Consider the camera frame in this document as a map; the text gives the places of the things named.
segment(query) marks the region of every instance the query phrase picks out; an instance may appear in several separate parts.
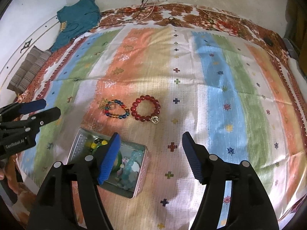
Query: blue snowflake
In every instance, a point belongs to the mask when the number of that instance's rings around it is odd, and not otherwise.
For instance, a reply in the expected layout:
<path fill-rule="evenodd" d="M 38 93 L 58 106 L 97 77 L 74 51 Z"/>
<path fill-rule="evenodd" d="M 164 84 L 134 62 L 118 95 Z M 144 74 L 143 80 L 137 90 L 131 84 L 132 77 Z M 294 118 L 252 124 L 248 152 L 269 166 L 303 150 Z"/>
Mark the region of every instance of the blue snowflake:
<path fill-rule="evenodd" d="M 228 151 L 228 154 L 231 156 L 234 154 L 234 149 L 231 147 L 227 148 L 227 151 Z"/>

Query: jewelry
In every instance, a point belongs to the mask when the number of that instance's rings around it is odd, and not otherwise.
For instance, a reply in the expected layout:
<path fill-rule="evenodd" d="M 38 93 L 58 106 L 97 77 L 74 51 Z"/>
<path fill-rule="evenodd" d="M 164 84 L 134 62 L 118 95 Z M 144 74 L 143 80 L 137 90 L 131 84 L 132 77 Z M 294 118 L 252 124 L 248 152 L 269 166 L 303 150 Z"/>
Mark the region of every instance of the jewelry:
<path fill-rule="evenodd" d="M 115 107 L 116 103 L 119 104 L 125 110 L 126 112 L 125 114 L 119 115 L 119 114 L 112 114 L 109 112 L 110 109 L 113 109 Z M 125 106 L 123 102 L 117 99 L 108 101 L 108 103 L 106 104 L 106 107 L 104 108 L 104 113 L 107 117 L 119 118 L 119 119 L 126 118 L 130 115 L 130 112 L 127 106 Z"/>
<path fill-rule="evenodd" d="M 138 104 L 141 103 L 143 100 L 149 100 L 153 102 L 155 106 L 155 110 L 150 116 L 140 116 L 138 112 L 136 111 Z M 130 108 L 130 110 L 131 110 L 131 115 L 134 116 L 136 120 L 140 120 L 141 122 L 151 121 L 153 123 L 159 123 L 160 119 L 157 115 L 160 114 L 160 110 L 159 110 L 160 108 L 161 106 L 159 105 L 159 101 L 156 100 L 154 97 L 151 97 L 149 95 L 146 95 L 146 96 L 142 95 L 139 98 L 137 98 L 135 102 L 132 103 L 132 107 Z"/>

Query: teal cloth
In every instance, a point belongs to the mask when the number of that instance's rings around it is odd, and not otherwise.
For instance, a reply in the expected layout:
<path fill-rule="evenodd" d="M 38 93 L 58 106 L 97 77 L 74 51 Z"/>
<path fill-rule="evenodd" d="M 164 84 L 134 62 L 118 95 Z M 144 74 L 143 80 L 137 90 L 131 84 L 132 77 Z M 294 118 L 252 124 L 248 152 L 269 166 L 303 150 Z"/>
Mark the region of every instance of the teal cloth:
<path fill-rule="evenodd" d="M 69 41 L 95 27 L 100 20 L 100 11 L 95 0 L 80 0 L 72 6 L 65 6 L 57 12 L 60 23 L 67 22 L 51 47 L 51 52 L 65 46 Z"/>

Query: colorful striped blanket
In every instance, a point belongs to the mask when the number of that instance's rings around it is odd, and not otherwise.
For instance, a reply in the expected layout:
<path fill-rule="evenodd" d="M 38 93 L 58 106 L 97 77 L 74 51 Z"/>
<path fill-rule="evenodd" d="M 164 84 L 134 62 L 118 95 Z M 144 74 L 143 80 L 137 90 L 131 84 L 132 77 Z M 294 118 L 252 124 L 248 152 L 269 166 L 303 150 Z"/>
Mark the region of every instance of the colorful striped blanket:
<path fill-rule="evenodd" d="M 126 25 L 86 33 L 64 51 L 52 56 L 35 89 L 24 94 L 62 111 L 58 121 L 41 128 L 36 147 L 18 158 L 38 186 L 55 161 L 67 161 L 82 126 L 109 136 L 118 132 L 150 152 L 145 185 L 136 198 L 99 190 L 115 229 L 191 226 L 205 187 L 194 179 L 183 151 L 185 131 L 224 161 L 250 161 L 278 219 L 306 194 L 302 108 L 287 70 L 277 69 L 278 60 L 261 47 L 215 31 Z M 160 123 L 104 115 L 108 100 L 130 107 L 146 94 L 159 100 Z M 139 112 L 150 110 L 144 103 Z M 76 184 L 73 189 L 76 195 Z M 227 183 L 219 227 L 226 223 L 230 195 Z M 77 196 L 75 207 L 84 225 Z"/>

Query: yellow bead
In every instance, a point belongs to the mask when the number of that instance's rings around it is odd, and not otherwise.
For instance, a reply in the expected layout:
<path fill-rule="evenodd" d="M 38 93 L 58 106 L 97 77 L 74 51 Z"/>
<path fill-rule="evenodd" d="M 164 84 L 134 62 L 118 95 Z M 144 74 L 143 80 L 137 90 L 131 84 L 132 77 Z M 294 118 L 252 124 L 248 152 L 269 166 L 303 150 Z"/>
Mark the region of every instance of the yellow bead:
<path fill-rule="evenodd" d="M 91 148 L 92 148 L 92 149 L 95 149 L 97 146 L 98 146 L 98 144 L 92 143 Z"/>

